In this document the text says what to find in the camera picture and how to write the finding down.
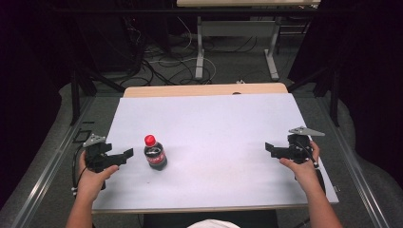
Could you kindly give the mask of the person's left hand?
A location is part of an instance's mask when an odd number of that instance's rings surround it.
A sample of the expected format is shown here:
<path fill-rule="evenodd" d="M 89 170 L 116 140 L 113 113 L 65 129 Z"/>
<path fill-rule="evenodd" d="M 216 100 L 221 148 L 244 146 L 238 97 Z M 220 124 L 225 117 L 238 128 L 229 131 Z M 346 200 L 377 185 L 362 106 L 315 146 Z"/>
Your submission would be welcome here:
<path fill-rule="evenodd" d="M 118 171 L 119 166 L 111 165 L 102 172 L 95 173 L 86 167 L 85 157 L 86 151 L 81 154 L 79 160 L 79 181 L 76 199 L 80 202 L 92 203 L 98 197 L 104 181 Z"/>

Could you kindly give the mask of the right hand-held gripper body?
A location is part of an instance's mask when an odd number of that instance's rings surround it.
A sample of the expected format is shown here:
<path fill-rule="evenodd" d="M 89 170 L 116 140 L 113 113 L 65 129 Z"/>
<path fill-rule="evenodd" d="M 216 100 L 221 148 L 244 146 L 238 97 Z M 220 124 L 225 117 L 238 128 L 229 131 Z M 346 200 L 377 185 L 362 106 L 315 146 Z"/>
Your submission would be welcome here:
<path fill-rule="evenodd" d="M 289 130 L 288 142 L 293 149 L 291 160 L 298 164 L 308 160 L 315 162 L 313 158 L 313 147 L 311 146 L 311 136 L 323 137 L 324 133 L 316 131 L 306 126 L 300 126 Z"/>

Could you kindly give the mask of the desk with white legs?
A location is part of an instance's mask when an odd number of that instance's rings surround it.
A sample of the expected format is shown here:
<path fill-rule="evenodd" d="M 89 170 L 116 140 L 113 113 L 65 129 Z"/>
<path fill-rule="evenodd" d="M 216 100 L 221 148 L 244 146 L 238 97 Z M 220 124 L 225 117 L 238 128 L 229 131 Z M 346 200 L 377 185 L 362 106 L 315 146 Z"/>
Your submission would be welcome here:
<path fill-rule="evenodd" d="M 318 6 L 321 0 L 177 0 L 178 7 L 196 8 L 198 10 L 211 10 L 224 8 L 246 8 L 252 10 L 299 10 L 301 7 Z M 270 78 L 278 81 L 278 70 L 273 59 L 277 39 L 279 36 L 281 17 L 275 16 L 271 21 L 209 21 L 197 17 L 197 41 L 198 57 L 195 78 L 200 79 L 203 75 L 204 48 L 203 37 L 211 36 L 242 36 L 246 31 L 249 36 L 270 37 L 270 46 L 264 51 Z"/>

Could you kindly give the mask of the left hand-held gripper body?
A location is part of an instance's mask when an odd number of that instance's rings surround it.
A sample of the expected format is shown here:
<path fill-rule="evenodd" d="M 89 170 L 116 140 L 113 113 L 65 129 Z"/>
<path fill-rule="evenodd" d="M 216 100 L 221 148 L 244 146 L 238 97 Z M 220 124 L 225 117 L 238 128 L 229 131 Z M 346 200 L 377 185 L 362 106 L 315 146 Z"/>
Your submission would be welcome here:
<path fill-rule="evenodd" d="M 83 143 L 83 147 L 86 151 L 86 167 L 89 170 L 100 173 L 110 166 L 107 152 L 112 149 L 112 145 L 106 143 L 105 137 L 91 134 Z"/>

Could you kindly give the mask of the person's white shirt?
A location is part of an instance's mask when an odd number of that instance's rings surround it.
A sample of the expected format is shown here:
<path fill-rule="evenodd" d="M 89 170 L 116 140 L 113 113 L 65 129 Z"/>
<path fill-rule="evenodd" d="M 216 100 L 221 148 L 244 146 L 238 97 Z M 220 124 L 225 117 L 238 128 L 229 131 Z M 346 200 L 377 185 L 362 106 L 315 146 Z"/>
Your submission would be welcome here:
<path fill-rule="evenodd" d="M 191 224 L 187 228 L 240 228 L 238 225 L 218 219 L 205 219 Z"/>

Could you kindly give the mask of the black metal stand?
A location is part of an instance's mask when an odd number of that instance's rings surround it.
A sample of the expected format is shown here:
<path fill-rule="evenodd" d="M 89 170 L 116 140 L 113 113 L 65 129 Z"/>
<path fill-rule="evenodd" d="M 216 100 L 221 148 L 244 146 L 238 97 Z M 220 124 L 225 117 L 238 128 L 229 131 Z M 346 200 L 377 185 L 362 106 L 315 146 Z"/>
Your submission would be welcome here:
<path fill-rule="evenodd" d="M 97 88 L 93 80 L 123 93 L 125 88 L 107 79 L 99 72 L 89 69 L 86 66 L 75 65 L 70 71 L 72 119 L 71 125 L 75 125 L 81 117 L 80 90 L 87 96 L 93 97 L 97 94 Z"/>
<path fill-rule="evenodd" d="M 287 87 L 289 92 L 293 92 L 301 86 L 305 86 L 309 82 L 319 78 L 319 83 L 314 88 L 314 94 L 316 97 L 323 97 L 327 90 L 331 91 L 331 98 L 329 104 L 329 115 L 336 127 L 339 127 L 338 122 L 338 98 L 339 98 L 339 81 L 340 72 L 336 66 L 324 66 L 312 73 L 309 76 L 304 77 L 299 82 L 293 83 Z"/>

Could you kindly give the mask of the person's dark pants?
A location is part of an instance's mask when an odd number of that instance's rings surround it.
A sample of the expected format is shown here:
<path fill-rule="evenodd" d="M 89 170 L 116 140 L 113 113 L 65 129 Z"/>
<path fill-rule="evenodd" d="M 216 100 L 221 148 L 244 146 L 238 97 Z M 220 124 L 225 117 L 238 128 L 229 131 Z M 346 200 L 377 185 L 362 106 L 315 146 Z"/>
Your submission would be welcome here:
<path fill-rule="evenodd" d="M 198 222 L 212 220 L 239 228 L 279 228 L 275 210 L 167 213 L 144 215 L 144 228 L 188 228 Z"/>

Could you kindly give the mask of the aluminium floor rail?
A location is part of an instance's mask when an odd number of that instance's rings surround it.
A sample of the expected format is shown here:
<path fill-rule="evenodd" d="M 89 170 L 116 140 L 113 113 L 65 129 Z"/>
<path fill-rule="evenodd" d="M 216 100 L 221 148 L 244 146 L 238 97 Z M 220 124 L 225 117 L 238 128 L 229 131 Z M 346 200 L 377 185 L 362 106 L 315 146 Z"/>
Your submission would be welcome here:
<path fill-rule="evenodd" d="M 341 147 L 341 156 L 345 165 L 347 166 L 349 174 L 355 184 L 357 193 L 366 208 L 374 228 L 391 228 L 374 197 L 374 193 L 369 183 L 367 183 L 362 173 L 362 168 L 356 159 L 353 149 L 350 145 L 348 145 L 346 139 L 342 135 L 342 131 L 339 127 L 335 126 L 334 121 L 330 117 L 330 107 L 327 105 L 326 99 L 318 98 L 317 103 L 321 109 L 321 112 L 325 116 L 325 120 L 330 126 L 331 131 L 336 136 L 336 140 Z"/>
<path fill-rule="evenodd" d="M 73 137 L 79 131 L 82 119 L 91 108 L 93 101 L 94 97 L 87 97 L 83 100 L 83 104 L 80 107 L 81 116 L 73 126 L 68 128 L 10 228 L 28 228 L 72 144 Z"/>

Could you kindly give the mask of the person's right hand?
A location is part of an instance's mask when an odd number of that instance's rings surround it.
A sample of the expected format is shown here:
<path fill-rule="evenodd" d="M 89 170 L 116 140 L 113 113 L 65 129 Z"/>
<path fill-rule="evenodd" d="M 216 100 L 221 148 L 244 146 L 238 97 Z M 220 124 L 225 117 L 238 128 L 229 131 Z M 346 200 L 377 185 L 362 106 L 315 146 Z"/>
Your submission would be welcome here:
<path fill-rule="evenodd" d="M 310 145 L 313 148 L 313 153 L 312 158 L 308 161 L 297 164 L 288 159 L 280 159 L 279 162 L 295 174 L 297 182 L 306 195 L 318 195 L 321 192 L 321 186 L 316 172 L 316 168 L 318 167 L 319 147 L 313 141 L 310 141 Z"/>

